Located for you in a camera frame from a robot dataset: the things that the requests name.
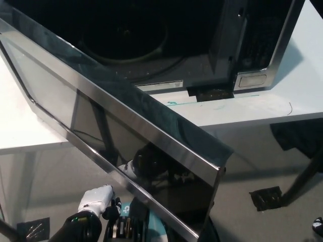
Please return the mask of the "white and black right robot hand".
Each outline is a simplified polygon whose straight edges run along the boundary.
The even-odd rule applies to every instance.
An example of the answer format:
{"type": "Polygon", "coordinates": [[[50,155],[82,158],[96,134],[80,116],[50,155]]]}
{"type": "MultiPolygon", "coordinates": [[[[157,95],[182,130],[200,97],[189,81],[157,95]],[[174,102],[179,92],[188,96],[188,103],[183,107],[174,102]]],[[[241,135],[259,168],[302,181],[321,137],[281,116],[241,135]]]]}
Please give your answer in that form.
{"type": "Polygon", "coordinates": [[[319,235],[320,237],[323,237],[323,220],[322,217],[319,217],[314,220],[312,224],[312,230],[319,235]]]}

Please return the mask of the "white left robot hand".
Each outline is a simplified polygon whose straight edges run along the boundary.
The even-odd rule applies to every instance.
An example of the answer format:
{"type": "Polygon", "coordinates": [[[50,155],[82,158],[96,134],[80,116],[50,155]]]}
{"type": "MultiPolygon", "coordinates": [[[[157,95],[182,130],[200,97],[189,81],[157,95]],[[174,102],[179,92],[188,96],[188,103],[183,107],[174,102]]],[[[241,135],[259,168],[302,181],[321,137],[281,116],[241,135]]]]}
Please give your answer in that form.
{"type": "Polygon", "coordinates": [[[122,203],[111,185],[88,190],[84,193],[75,216],[87,219],[90,224],[101,225],[100,218],[114,225],[121,215],[122,203]]]}

